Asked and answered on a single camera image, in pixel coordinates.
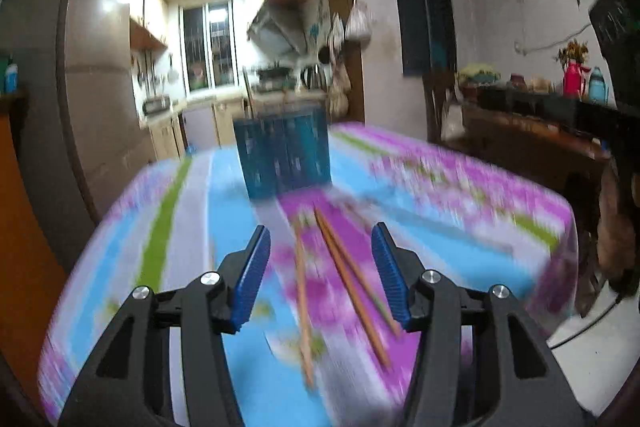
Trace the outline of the person right hand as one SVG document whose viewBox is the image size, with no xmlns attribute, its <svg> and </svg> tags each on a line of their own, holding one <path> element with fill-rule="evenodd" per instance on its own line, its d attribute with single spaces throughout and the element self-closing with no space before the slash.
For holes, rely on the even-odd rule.
<svg viewBox="0 0 640 427">
<path fill-rule="evenodd" d="M 634 228 L 620 210 L 620 180 L 612 160 L 602 172 L 599 209 L 598 262 L 608 280 L 619 279 L 634 266 Z"/>
</svg>

